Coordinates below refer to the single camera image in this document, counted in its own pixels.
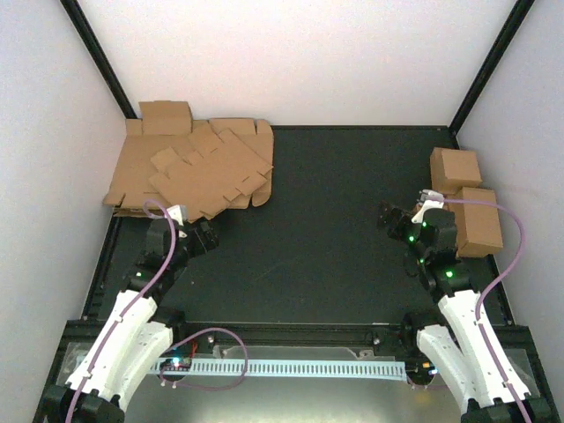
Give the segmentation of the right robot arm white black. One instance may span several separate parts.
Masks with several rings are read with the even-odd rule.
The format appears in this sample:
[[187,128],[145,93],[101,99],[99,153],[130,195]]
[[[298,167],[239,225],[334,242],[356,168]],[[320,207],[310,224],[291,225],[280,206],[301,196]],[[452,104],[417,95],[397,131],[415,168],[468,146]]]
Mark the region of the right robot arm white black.
[[419,210],[386,201],[377,225],[405,243],[419,280],[435,308],[404,317],[400,342],[411,355],[423,354],[438,370],[463,422],[549,422],[547,400],[531,393],[515,371],[489,321],[485,294],[457,253],[456,218],[437,193],[422,193]]

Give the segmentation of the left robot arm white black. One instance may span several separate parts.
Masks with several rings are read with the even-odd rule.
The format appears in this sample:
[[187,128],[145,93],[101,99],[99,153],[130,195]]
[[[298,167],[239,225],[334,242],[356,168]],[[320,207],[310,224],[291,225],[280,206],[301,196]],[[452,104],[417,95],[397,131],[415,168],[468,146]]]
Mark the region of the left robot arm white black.
[[146,373],[189,342],[182,311],[162,306],[190,259],[219,245],[206,221],[154,220],[100,334],[80,365],[41,400],[47,422],[123,422]]

